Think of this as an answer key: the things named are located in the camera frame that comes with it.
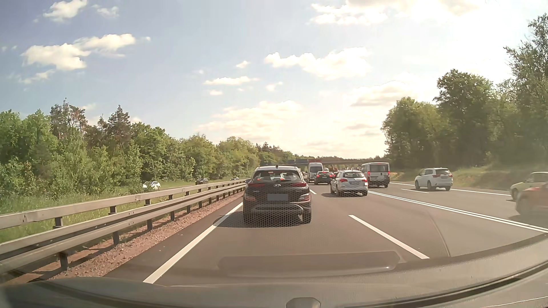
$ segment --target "car roof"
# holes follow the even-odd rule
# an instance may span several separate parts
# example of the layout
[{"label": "car roof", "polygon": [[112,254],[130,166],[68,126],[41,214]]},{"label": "car roof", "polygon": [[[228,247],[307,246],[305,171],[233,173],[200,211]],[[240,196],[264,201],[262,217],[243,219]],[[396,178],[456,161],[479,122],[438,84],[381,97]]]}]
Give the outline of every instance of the car roof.
[{"label": "car roof", "polygon": [[278,168],[276,168],[276,166],[262,166],[262,167],[257,167],[255,169],[255,171],[258,171],[258,170],[300,170],[298,167],[293,167],[293,166],[278,166]]}]

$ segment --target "grass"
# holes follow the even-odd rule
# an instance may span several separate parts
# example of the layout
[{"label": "grass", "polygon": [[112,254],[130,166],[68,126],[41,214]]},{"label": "grass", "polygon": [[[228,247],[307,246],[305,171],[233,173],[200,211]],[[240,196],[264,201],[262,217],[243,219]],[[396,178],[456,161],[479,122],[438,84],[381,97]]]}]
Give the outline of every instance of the grass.
[{"label": "grass", "polygon": [[[227,179],[219,179],[219,180],[212,180],[210,182],[221,182],[229,180]],[[180,186],[186,186],[186,185],[194,185],[195,182],[188,182],[188,181],[166,181],[161,182],[162,185],[161,190],[172,188],[172,187],[180,187]],[[103,193],[101,195],[97,196],[87,196],[87,195],[79,195],[79,194],[70,194],[67,196],[64,196],[60,198],[59,200],[51,200],[47,199],[45,197],[11,197],[7,199],[3,199],[0,202],[0,214],[8,214],[8,213],[16,213],[16,212],[23,212],[26,210],[33,210],[33,209],[40,209],[40,208],[47,208],[47,207],[55,207],[55,206],[62,206],[66,204],[74,204],[79,202],[85,202],[85,201],[92,201],[92,200],[98,200],[98,199],[104,199],[104,198],[110,198],[110,197],[117,197],[117,196],[123,196],[128,195],[128,189],[126,187],[117,187],[114,191]],[[184,194],[179,193],[176,195],[173,195],[173,198],[182,197]],[[168,199],[167,196],[160,197],[160,198],[154,198],[151,200],[152,204],[163,202]],[[132,203],[126,203],[121,204],[116,207],[117,212],[123,212],[125,210],[134,209],[138,207],[142,207],[144,205],[144,201],[139,202],[132,202]],[[91,210],[88,212],[78,213],[74,215],[65,216],[62,218],[64,225],[72,225],[76,223],[81,223],[86,220],[91,220],[103,216],[107,216],[109,214],[110,209],[109,208],[103,208],[98,210]],[[29,223],[22,226],[12,227],[0,230],[0,243],[10,241],[12,239],[44,232],[51,230],[53,226],[55,225],[55,221],[53,219],[44,220],[44,221],[38,221],[36,223]]]},{"label": "grass", "polygon": [[[393,181],[413,182],[420,170],[407,169],[392,172],[390,178]],[[529,173],[546,170],[548,170],[548,165],[539,164],[460,168],[451,170],[451,173],[453,174],[453,185],[455,186],[508,190],[512,184],[523,181]]]}]

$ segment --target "white dashed line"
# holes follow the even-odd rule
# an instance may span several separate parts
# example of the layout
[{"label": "white dashed line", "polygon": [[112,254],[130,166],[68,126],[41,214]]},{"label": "white dashed line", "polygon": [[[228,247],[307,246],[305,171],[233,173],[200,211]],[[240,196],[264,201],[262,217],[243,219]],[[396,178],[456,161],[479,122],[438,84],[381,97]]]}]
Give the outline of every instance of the white dashed line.
[{"label": "white dashed line", "polygon": [[392,243],[400,246],[401,248],[409,251],[410,253],[418,256],[419,258],[421,259],[429,259],[428,256],[426,256],[425,254],[423,254],[422,252],[418,251],[418,250],[415,250],[413,247],[401,242],[400,240],[396,239],[396,238],[393,238],[391,235],[389,234],[386,234],[384,231],[382,230],[379,230],[377,229],[376,227],[368,224],[367,222],[361,220],[360,218],[354,216],[354,215],[349,215],[351,218],[354,218],[357,222],[359,222],[360,224],[366,226],[367,228],[370,228],[371,230],[377,232],[378,234],[384,236],[387,240],[391,241]]},{"label": "white dashed line", "polygon": [[427,191],[420,191],[420,190],[413,190],[413,189],[405,189],[405,188],[400,188],[401,190],[407,190],[407,191],[414,191],[414,192],[422,192],[422,193],[428,193]]}]

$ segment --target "asphalt road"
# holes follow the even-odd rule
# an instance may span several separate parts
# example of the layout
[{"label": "asphalt road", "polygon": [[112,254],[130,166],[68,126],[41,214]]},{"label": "asphalt road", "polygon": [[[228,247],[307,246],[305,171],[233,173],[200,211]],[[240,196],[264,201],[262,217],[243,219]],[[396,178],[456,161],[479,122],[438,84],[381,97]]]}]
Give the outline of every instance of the asphalt road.
[{"label": "asphalt road", "polygon": [[367,196],[337,197],[329,193],[329,185],[310,187],[314,192],[310,224],[295,218],[247,226],[238,199],[106,277],[165,286],[248,282],[256,278],[225,275],[219,261],[395,251],[401,263],[414,263],[482,252],[548,232],[542,221],[523,221],[505,191],[462,187],[415,191],[412,185],[393,182],[385,189],[370,188]]}]

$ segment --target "rear window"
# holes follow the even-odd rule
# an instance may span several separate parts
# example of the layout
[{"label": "rear window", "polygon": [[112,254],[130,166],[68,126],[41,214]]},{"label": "rear window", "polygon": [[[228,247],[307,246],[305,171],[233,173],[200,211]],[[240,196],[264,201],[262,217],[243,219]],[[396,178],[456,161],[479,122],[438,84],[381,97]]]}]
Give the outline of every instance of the rear window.
[{"label": "rear window", "polygon": [[387,164],[372,164],[369,165],[369,171],[371,172],[388,172]]},{"label": "rear window", "polygon": [[315,167],[310,167],[310,170],[309,170],[309,171],[312,172],[312,173],[316,173],[316,172],[322,171],[322,170],[323,170],[323,167],[321,167],[321,166],[315,166]]},{"label": "rear window", "polygon": [[254,182],[264,181],[300,181],[298,171],[292,170],[261,170],[253,175]]},{"label": "rear window", "polygon": [[358,179],[358,178],[364,178],[365,176],[361,172],[345,172],[345,174],[342,177],[347,179]]},{"label": "rear window", "polygon": [[449,169],[436,169],[436,174],[451,174]]}]

